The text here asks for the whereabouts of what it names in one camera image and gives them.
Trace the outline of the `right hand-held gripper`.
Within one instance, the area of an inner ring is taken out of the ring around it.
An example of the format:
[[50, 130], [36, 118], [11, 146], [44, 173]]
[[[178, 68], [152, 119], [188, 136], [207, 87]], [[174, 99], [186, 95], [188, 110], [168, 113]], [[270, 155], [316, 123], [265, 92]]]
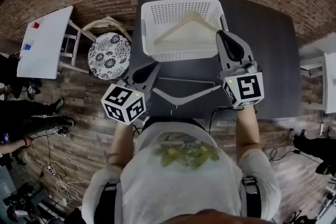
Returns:
[[[264, 98], [264, 83], [260, 66], [254, 60], [248, 43], [237, 35], [223, 30], [216, 33], [216, 44], [222, 71], [219, 77], [233, 108], [254, 105]], [[230, 61], [243, 62], [230, 68]]]

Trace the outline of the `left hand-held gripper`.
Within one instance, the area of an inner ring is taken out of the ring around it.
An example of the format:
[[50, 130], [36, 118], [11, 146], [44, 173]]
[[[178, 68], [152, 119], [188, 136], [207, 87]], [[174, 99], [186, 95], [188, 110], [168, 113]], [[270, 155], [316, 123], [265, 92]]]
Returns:
[[110, 84], [101, 98], [107, 117], [125, 125], [147, 116], [147, 104], [161, 64], [146, 63], [130, 69], [124, 80]]

